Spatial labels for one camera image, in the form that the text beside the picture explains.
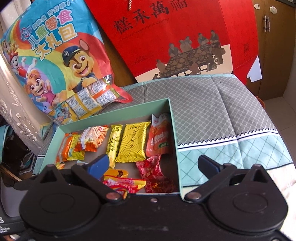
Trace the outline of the dark red foil packet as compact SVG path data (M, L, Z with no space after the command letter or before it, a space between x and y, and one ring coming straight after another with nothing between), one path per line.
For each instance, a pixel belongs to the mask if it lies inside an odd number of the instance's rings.
M142 180L146 181L146 193L173 193L177 187L173 180L166 177L161 169L161 155L151 156L143 161L136 162Z

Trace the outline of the orange red snack pouch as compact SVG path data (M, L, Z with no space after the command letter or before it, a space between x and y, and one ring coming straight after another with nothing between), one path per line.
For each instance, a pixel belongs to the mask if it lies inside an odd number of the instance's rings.
M168 113L162 113L159 117L152 115L148 137L147 157L171 153L171 119Z

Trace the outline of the yellow orange snack packet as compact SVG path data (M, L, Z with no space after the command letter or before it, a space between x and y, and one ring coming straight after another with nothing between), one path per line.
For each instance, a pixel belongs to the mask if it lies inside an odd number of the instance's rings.
M122 169L112 169L109 168L104 175L107 176L113 176L113 177L120 177L120 178L127 178L128 177L128 171L122 170Z

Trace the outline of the wooden cabinet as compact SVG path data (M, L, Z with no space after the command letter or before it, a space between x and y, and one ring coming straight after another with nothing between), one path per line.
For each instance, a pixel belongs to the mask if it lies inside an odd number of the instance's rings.
M262 100L283 96L295 50L295 6L289 1L253 1L262 79L247 80Z

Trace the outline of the narrow yellow snack bar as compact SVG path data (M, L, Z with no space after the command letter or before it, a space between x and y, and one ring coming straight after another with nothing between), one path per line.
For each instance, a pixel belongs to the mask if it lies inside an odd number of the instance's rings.
M115 167L115 159L118 154L119 142L121 137L122 125L111 125L106 154L109 157L109 167Z

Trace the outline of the red yellow snack packet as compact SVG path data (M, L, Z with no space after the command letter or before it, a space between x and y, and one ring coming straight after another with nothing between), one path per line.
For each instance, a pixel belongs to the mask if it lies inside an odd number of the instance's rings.
M121 178L104 175L103 183L109 188L121 194L126 199L128 194L136 194L146 186L146 181L133 178Z

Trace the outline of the beige embroidered curtain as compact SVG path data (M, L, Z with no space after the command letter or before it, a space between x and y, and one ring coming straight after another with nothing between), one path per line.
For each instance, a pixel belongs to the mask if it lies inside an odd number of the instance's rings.
M1 115L23 143L36 155L45 146L42 128L50 119L26 94L1 53Z

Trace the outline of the patterned quilt cover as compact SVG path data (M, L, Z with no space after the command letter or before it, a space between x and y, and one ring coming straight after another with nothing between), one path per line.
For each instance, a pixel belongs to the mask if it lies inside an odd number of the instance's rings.
M133 97L131 103L112 103L102 114L56 128L46 140L34 173L55 162L66 133L89 126L148 121L153 115L169 113L174 156L163 172L179 191L207 181L198 169L201 155L240 169L260 165L275 183L295 177L292 158L278 130L234 75L165 78L130 85L126 91Z

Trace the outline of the cartoon puppy snack bag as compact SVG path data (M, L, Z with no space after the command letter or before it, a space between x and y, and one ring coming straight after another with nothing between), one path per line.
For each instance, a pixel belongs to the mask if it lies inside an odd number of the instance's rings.
M84 1L35 1L1 38L1 50L34 105L64 125L132 97L116 86Z

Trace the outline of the green cardboard tray box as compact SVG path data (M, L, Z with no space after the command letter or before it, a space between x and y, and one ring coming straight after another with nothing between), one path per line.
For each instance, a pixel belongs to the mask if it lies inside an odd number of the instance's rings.
M180 192L173 110L168 98L110 111L57 129L40 170L79 166L118 202L130 194Z

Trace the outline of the yellow green candy packet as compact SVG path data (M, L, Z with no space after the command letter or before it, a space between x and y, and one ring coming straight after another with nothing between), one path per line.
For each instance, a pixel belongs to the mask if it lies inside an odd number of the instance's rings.
M55 166L56 166L56 168L58 170L63 170L64 167L65 167L65 163L64 162L62 162L62 163L56 163Z

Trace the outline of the yellow snack packet blue label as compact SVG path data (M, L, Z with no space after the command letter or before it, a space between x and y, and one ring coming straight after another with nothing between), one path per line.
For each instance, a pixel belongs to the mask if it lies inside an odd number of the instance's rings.
M80 135L78 134L72 136L66 155L66 161L83 161L85 159L85 151L79 147L79 137Z

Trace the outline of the orange white snack bag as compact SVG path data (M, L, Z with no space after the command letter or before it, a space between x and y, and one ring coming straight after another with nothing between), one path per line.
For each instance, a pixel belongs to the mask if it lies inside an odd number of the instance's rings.
M105 140L108 130L108 126L88 127L79 137L79 147L86 152L96 152Z

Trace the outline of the yellow Winsun snack packet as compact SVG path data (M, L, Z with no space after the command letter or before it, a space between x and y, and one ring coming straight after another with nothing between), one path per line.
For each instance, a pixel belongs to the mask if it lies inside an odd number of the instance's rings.
M134 163L145 160L145 140L151 121L125 125L116 163Z

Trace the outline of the red gift bag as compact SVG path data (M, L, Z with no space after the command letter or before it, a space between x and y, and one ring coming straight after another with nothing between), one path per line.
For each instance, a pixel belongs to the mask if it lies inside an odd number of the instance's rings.
M252 1L86 1L137 81L233 73L258 57Z

